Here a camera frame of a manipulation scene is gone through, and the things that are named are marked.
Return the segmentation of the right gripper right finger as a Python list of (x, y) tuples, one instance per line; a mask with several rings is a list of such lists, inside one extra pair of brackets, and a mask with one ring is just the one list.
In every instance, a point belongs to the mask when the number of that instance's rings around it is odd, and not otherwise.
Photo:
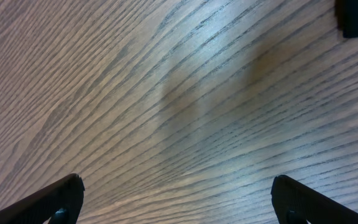
[(279, 224), (358, 224), (358, 213), (287, 175), (274, 178), (272, 205)]

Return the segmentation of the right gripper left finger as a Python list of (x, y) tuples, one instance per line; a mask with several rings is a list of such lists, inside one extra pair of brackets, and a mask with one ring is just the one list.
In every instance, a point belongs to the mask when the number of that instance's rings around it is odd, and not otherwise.
[(0, 224), (76, 224), (84, 200), (85, 186), (78, 174), (66, 177), (0, 211)]

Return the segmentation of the black garment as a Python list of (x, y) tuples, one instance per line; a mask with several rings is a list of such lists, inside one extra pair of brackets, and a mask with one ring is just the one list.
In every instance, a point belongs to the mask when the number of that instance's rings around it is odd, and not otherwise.
[(358, 38), (358, 0), (335, 0), (335, 16), (344, 38)]

